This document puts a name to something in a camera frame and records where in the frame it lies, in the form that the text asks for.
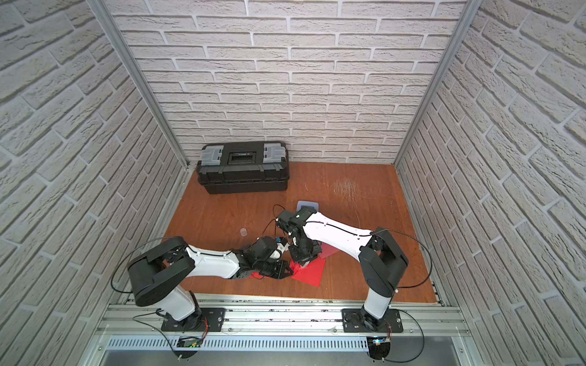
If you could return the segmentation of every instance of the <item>toolbox lid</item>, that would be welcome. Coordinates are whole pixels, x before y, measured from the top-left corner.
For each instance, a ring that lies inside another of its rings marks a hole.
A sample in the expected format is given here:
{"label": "toolbox lid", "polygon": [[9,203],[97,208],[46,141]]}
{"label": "toolbox lid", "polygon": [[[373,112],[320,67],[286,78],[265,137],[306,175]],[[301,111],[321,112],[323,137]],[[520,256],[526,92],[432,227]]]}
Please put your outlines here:
{"label": "toolbox lid", "polygon": [[289,178],[285,144],[278,141],[206,145],[197,163],[200,184],[270,182]]}

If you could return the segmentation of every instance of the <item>ventilation grille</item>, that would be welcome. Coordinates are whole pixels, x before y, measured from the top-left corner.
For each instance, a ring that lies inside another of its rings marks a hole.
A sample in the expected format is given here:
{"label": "ventilation grille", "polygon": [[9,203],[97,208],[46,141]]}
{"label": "ventilation grille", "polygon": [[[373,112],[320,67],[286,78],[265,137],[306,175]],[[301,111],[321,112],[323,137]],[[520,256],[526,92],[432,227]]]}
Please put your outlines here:
{"label": "ventilation grille", "polygon": [[[176,347],[179,336],[168,337],[177,350],[193,348]],[[168,350],[167,341],[161,336],[112,336],[108,350]],[[366,337],[259,337],[259,336],[208,336],[197,348],[200,351],[368,351]]]}

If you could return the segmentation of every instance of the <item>white object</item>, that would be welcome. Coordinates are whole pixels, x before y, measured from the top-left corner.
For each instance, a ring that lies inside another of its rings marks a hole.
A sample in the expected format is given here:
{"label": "white object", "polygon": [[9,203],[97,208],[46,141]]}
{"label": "white object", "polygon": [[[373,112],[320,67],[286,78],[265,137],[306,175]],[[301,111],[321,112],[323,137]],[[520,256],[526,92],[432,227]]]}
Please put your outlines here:
{"label": "white object", "polygon": [[195,268],[187,277],[218,276],[230,278],[240,269],[236,254],[232,251],[217,252],[189,246],[189,256],[195,262]]}
{"label": "white object", "polygon": [[282,245],[281,243],[277,243],[277,250],[271,254],[272,259],[279,259],[284,252],[289,250],[289,243]]}
{"label": "white object", "polygon": [[334,248],[340,249],[354,257],[357,261],[358,255],[360,254],[360,247],[368,244],[372,237],[370,230],[344,225],[325,217],[319,212],[309,216],[306,222],[305,226],[303,226],[303,231],[305,231],[305,235],[308,238],[327,243]]}
{"label": "white object", "polygon": [[389,308],[390,302],[390,297],[379,295],[373,289],[369,288],[366,301],[364,302],[364,309],[368,312],[368,314],[374,316],[377,319],[380,319],[384,316],[385,312]]}
{"label": "white object", "polygon": [[161,301],[154,303],[153,307],[160,307],[177,321],[187,318],[195,311],[195,303],[191,294],[181,286],[174,288]]}

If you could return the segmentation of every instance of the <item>blue object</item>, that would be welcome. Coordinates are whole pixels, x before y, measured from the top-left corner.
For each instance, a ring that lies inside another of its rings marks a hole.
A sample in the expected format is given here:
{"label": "blue object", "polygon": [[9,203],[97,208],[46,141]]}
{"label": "blue object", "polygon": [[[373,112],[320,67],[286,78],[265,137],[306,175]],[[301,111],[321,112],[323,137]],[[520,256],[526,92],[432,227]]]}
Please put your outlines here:
{"label": "blue object", "polygon": [[311,207],[311,208],[315,208],[316,211],[319,211],[319,203],[317,202],[311,202],[311,201],[297,201],[297,211],[299,211],[301,209],[301,207]]}

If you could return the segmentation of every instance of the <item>red cloth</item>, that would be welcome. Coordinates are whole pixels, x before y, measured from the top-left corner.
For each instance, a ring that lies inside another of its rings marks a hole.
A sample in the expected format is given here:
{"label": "red cloth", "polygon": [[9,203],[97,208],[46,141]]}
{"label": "red cloth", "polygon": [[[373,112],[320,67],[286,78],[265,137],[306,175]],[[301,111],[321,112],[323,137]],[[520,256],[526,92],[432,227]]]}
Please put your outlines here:
{"label": "red cloth", "polygon": [[334,248],[333,246],[328,245],[323,242],[322,243],[322,252],[320,254],[318,254],[318,256],[320,258],[327,258],[330,255],[334,254],[335,252],[339,252],[339,251],[340,251],[340,249]]}
{"label": "red cloth", "polygon": [[305,268],[301,268],[301,265],[291,261],[290,267],[294,273],[291,278],[296,279],[297,281],[305,282],[314,287],[319,287],[319,284],[322,281],[323,267],[325,264],[326,260],[320,258],[319,256]]}

